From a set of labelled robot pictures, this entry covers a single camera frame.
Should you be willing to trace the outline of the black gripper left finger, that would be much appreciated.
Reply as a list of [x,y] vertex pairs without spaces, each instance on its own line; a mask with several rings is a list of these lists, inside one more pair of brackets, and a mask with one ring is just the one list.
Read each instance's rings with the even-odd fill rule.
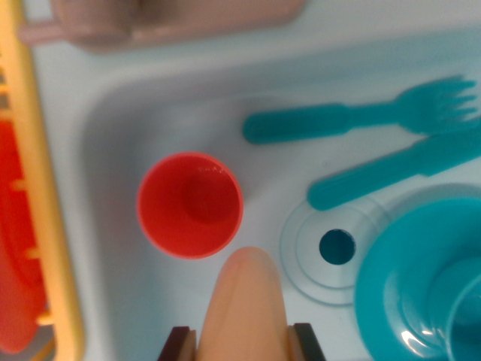
[[188,326],[172,328],[158,361],[194,361],[197,351],[197,335]]

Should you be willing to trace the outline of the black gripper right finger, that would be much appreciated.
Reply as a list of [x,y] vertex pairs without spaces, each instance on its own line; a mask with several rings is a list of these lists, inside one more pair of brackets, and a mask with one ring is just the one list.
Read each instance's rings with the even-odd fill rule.
[[298,361],[326,361],[310,323],[295,323],[288,327],[289,357]]

